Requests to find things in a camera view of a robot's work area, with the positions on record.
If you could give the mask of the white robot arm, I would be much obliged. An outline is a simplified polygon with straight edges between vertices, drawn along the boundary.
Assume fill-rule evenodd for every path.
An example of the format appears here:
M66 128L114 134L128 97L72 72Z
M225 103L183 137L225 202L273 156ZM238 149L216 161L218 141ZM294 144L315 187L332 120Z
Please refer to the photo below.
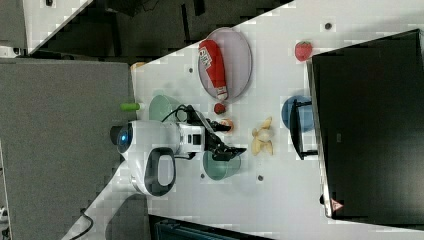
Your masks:
M228 131L228 126L205 118L191 105L180 105L178 109L186 114L185 120L134 120L110 129L111 142L127 162L137 189L145 195L160 197L173 187L159 182L163 156L191 160L198 153L206 153L214 161L228 162L245 152L226 145L217 136Z

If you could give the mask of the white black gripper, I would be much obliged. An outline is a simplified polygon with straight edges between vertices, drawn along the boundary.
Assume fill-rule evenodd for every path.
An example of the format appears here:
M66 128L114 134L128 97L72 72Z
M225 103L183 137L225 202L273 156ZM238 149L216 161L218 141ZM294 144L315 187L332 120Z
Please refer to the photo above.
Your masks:
M196 153L209 151L214 161L230 161L246 151L246 148L226 146L216 135L216 132L229 132L231 126L205 118L191 105L180 105L177 112L179 110L187 114L184 121L177 122L180 131L179 155L187 155L188 159L192 159Z

